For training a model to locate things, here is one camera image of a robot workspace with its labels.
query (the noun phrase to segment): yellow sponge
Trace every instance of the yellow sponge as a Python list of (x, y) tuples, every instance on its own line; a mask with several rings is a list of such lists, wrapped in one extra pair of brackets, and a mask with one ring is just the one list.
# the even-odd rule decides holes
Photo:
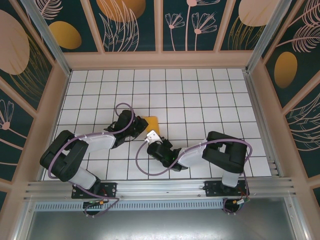
[(154, 130), (156, 134), (160, 135), (158, 118), (156, 116), (143, 116), (142, 118), (145, 119), (148, 123), (148, 126), (146, 127), (147, 133)]

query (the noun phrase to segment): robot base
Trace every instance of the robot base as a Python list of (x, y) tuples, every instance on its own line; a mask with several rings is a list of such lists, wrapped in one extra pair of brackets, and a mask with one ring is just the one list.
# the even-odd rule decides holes
[(207, 197), (240, 197), (241, 191), (246, 193), (246, 182), (245, 180), (238, 180), (236, 187), (229, 187), (222, 184), (222, 181), (205, 181), (204, 187), (205, 195)]
[[(116, 182), (105, 182), (100, 184), (100, 190), (97, 193), (97, 195), (114, 198), (116, 196), (116, 192), (117, 192)], [(72, 199), (101, 199), (101, 197), (91, 196), (73, 185), (72, 185), (71, 198)]]

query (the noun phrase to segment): perforated metal strip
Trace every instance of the perforated metal strip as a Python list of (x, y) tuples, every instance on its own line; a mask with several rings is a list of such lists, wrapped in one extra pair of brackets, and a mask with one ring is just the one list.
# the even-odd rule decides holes
[[(195, 210), (222, 209), (222, 199), (201, 200), (159, 200), (159, 201), (120, 201), (110, 211), (139, 211), (139, 210)], [(96, 206), (88, 211), (104, 210), (110, 206)], [(37, 202), (35, 212), (76, 212), (83, 211), (83, 202)]]

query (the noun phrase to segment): tiled floor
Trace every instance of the tiled floor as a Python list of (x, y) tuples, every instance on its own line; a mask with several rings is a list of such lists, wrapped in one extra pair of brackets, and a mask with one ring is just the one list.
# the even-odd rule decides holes
[[(245, 165), (248, 177), (271, 176), (264, 146), (241, 69), (136, 69), (73, 71), (55, 135), (101, 132), (116, 121), (118, 103), (131, 104), (137, 115), (157, 116), (160, 134), (173, 147), (190, 147), (210, 131), (245, 139), (253, 154)], [(181, 172), (148, 177), (135, 165), (146, 134), (116, 149), (92, 152), (82, 166), (102, 180), (218, 178), (222, 170), (200, 159)], [(164, 170), (146, 147), (140, 166), (149, 173)]]

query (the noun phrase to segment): yellow circle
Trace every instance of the yellow circle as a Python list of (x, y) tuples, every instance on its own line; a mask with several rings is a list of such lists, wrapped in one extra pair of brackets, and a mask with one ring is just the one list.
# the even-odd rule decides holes
[(65, 49), (76, 49), (81, 45), (80, 33), (65, 21), (55, 21), (49, 25), (56, 42)]
[(109, 19), (116, 22), (129, 22), (129, 19), (125, 19), (125, 9), (131, 9), (135, 18), (139, 18), (146, 9), (146, 0), (96, 0), (100, 10)]
[(282, 89), (288, 87), (294, 80), (298, 69), (296, 56), (291, 52), (281, 53), (275, 63), (274, 80)]
[(11, 75), (21, 74), (30, 56), (28, 35), (10, 14), (0, 10), (0, 69)]
[(241, 22), (250, 27), (261, 27), (269, 22), (279, 0), (242, 0), (239, 5)]

